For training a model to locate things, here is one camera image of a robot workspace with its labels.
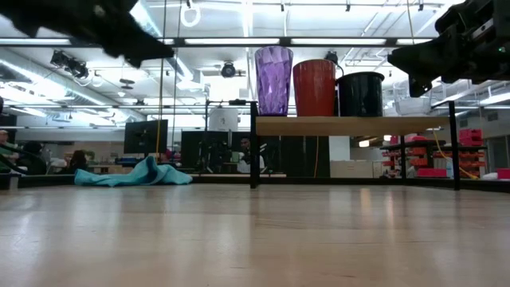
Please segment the red vase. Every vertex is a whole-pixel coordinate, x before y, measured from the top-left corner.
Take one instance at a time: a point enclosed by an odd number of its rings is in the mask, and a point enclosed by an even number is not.
[[[335,64],[309,60],[294,67],[297,116],[333,116],[335,109]]]

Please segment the blue towel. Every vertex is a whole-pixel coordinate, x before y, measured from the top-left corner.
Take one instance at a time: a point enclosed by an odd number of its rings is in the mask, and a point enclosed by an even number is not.
[[[177,171],[170,165],[158,166],[152,156],[139,162],[127,175],[96,175],[77,170],[74,176],[76,185],[107,187],[145,186],[162,183],[188,184],[191,180],[191,176]]]

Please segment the white wall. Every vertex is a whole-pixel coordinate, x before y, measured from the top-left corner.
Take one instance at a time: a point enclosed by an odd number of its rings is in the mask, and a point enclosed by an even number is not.
[[[378,148],[355,147],[351,148],[351,159],[377,161],[384,160],[385,157],[383,157],[382,151]]]
[[[329,160],[351,159],[351,139],[348,136],[329,137]]]

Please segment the computer monitor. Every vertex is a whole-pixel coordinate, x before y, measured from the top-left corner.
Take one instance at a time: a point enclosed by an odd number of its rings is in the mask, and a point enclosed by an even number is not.
[[[159,148],[156,151],[159,129]],[[152,152],[163,153],[167,150],[168,120],[152,120],[144,122],[127,123],[124,133],[124,153],[140,154],[147,156]]]

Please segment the wooden shelf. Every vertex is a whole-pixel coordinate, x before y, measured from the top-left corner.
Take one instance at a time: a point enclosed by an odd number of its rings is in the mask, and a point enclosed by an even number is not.
[[[405,136],[448,125],[446,116],[279,117],[259,116],[259,136]]]

